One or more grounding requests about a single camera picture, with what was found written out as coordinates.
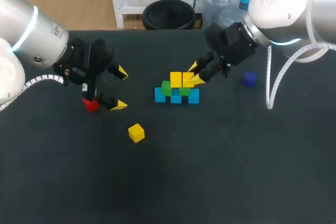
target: blue cube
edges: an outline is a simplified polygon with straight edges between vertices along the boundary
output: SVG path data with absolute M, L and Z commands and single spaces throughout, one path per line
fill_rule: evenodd
M 188 103 L 189 104 L 199 104 L 200 103 L 200 93 L 199 89 L 190 89 Z
M 257 74 L 253 72 L 247 72 L 244 76 L 243 83 L 249 88 L 255 88 L 257 85 Z
M 170 97 L 170 103 L 182 103 L 182 96 L 178 91 L 179 89 L 173 89 L 173 94 Z
M 166 97 L 162 95 L 161 88 L 155 88 L 155 102 L 166 102 Z

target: cube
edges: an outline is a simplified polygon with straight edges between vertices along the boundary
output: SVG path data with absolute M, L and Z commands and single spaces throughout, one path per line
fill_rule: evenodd
M 155 102 L 166 102 L 166 97 L 162 95 L 161 88 L 155 88 Z
M 182 87 L 182 72 L 170 73 L 170 87 L 181 88 Z
M 189 104 L 199 104 L 200 103 L 200 93 L 199 89 L 190 89 L 188 103 Z
M 170 87 L 170 81 L 163 81 L 161 86 L 161 94 L 166 97 L 172 96 L 172 88 Z
M 257 73 L 247 72 L 244 76 L 243 83 L 246 87 L 255 88 L 257 85 Z
M 190 93 L 190 88 L 179 88 L 178 89 L 179 91 L 179 95 L 182 95 L 182 96 L 188 96 L 189 93 Z
M 89 101 L 83 98 L 84 106 L 89 112 L 93 112 L 99 108 L 98 101 Z
M 190 82 L 190 80 L 194 77 L 194 73 L 192 72 L 183 72 L 182 75 L 182 86 L 185 88 L 193 88 L 194 85 Z
M 173 95 L 170 97 L 170 103 L 182 103 L 182 96 L 179 95 L 178 89 L 173 89 Z
M 139 123 L 133 125 L 128 129 L 128 134 L 132 138 L 132 140 L 137 143 L 138 141 L 145 138 L 145 131 L 143 128 L 139 125 Z

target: cable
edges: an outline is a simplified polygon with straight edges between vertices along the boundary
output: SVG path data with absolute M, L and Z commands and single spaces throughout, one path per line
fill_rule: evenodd
M 54 74 L 44 74 L 43 76 L 38 76 L 38 77 L 35 77 L 35 78 L 31 79 L 30 81 L 27 81 L 25 86 L 21 90 L 21 92 L 16 96 L 16 98 L 18 98 L 19 95 L 21 95 L 23 92 L 25 92 L 32 85 L 34 85 L 34 84 L 36 84 L 40 81 L 45 81 L 45 80 L 54 80 L 54 81 L 57 81 L 57 82 L 63 84 L 63 77 L 56 76 Z M 5 104 L 0 105 L 0 112 L 2 110 L 4 110 L 5 108 L 7 108 L 16 98 L 10 100 L 9 102 L 6 102 Z
M 290 65 L 293 64 L 293 62 L 299 58 L 303 53 L 311 50 L 311 49 L 331 49 L 336 51 L 336 45 L 330 44 L 330 43 L 318 43 L 317 45 L 310 44 L 305 47 L 302 47 L 300 50 L 298 50 L 295 54 L 293 54 L 285 63 L 285 65 L 280 70 L 277 78 L 275 79 L 275 82 L 273 84 L 272 92 L 270 92 L 270 76 L 271 76 L 271 59 L 272 59 L 272 48 L 271 46 L 268 47 L 268 57 L 267 57 L 267 71 L 266 71 L 266 106 L 269 110 L 273 109 L 275 96 L 277 94 L 278 87 L 280 85 L 280 82 L 285 75 L 286 71 L 289 69 Z

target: green cube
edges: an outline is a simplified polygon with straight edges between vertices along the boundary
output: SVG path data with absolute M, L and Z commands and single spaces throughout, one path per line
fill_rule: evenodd
M 190 93 L 190 88 L 179 88 L 179 95 L 188 96 Z
M 163 81 L 161 86 L 161 94 L 165 97 L 171 97 L 173 89 L 170 87 L 170 81 Z

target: black tablecloth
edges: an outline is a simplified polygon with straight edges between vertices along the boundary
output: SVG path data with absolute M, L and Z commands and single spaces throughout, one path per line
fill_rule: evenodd
M 336 220 L 335 54 L 294 64 L 272 111 L 265 49 L 200 86 L 200 105 L 155 104 L 154 87 L 207 52 L 201 31 L 70 34 L 115 48 L 129 77 L 104 75 L 100 88 L 129 106 L 91 114 L 80 86 L 44 81 L 0 112 L 0 223 Z M 285 61 L 274 55 L 272 79 Z M 26 67 L 26 79 L 42 73 Z

